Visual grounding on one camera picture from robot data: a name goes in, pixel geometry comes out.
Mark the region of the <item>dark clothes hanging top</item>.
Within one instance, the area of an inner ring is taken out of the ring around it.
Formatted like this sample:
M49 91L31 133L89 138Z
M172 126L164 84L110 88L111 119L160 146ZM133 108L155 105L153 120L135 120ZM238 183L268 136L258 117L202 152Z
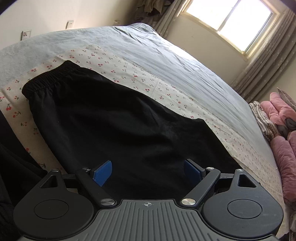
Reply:
M154 17L160 18L172 5L172 0L140 0L137 1L137 9L134 14L135 21L152 20Z

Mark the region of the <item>black pants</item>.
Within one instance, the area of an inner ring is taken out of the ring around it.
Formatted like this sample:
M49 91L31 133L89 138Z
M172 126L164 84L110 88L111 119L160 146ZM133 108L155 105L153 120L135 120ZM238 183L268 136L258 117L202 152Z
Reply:
M116 199L180 199L193 184L184 161L232 173L239 164L201 119L66 61L22 90L46 144L68 173L105 161Z

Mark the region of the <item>window with bright daylight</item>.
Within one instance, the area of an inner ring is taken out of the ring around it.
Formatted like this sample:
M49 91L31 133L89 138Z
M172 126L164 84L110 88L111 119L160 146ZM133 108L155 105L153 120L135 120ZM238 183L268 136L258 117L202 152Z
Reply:
M186 1L181 16L225 42L248 61L279 19L281 12L270 1Z

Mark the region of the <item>grey curtain right of window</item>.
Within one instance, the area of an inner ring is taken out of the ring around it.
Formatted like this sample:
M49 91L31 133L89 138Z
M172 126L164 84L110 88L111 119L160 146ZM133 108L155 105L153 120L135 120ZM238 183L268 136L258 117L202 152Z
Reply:
M246 102L258 100L280 77L294 56L295 13L287 9L230 86Z

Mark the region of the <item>white wall socket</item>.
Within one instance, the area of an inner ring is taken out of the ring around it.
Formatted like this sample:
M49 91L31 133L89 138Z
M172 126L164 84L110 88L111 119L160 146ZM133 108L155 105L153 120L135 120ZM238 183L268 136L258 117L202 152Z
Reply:
M74 21L73 20L67 21L66 30L73 28L73 25L74 25Z

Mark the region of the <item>grey curtain of window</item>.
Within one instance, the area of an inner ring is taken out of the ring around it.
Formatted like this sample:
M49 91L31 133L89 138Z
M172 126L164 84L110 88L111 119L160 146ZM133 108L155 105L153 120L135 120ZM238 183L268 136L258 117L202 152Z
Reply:
M258 100L280 77L294 56L295 13L287 9L230 86L246 102Z
M166 38L169 33L169 28L176 20L185 6L189 3L189 0L175 0L168 7L165 13L162 15L158 23L155 25L154 30L163 38Z

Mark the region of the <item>cherry print white cloth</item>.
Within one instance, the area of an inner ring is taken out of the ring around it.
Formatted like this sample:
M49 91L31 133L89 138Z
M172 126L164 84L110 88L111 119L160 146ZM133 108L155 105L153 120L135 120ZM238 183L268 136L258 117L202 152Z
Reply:
M22 87L32 78L70 60L94 70L115 83L139 91L188 118L201 118L230 155L278 202L283 204L281 178L269 144L248 106L207 68L196 65L193 77L185 68L174 73L177 84L154 74L138 61L130 61L97 45L72 49L27 68L28 59L13 66L20 72L1 88L1 112L14 133L45 170L61 168L37 131Z

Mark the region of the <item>pink quilt pile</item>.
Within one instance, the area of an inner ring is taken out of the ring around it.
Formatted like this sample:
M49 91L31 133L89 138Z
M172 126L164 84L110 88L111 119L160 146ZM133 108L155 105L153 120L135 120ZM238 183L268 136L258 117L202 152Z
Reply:
M280 172L285 203L295 205L295 102L280 91L272 92L269 101L261 102L278 133L270 141Z

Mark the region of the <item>striped grey folded cloth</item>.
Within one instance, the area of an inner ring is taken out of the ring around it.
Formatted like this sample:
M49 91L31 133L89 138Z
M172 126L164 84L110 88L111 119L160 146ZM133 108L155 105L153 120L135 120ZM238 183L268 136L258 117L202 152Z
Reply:
M271 142L272 139L279 134L276 125L269 119L267 113L258 101L249 103L249 107L263 136L267 141Z

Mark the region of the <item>light blue bed sheet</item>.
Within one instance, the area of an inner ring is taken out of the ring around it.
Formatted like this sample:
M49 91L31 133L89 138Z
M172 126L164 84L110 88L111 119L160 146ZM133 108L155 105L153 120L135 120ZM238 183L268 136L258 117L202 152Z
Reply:
M10 78L19 76L14 63L20 65L28 59L26 67L32 68L47 58L89 45L97 45L127 60L138 61L154 74L170 79L173 85L177 84L174 73L182 68L185 68L185 75L192 78L196 65L205 67L146 24L64 30L32 37L2 49L1 88L8 84ZM227 83L224 82L224 85L231 94L237 94Z

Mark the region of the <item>grey curtain left of window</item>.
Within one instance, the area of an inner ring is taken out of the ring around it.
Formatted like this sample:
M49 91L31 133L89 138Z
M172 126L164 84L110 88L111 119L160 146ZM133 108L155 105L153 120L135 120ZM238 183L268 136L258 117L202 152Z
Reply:
M185 6L189 3L189 0L175 0L168 7L165 13L162 15L158 23L155 25L154 30L163 38L166 38L169 33L169 28L176 20Z

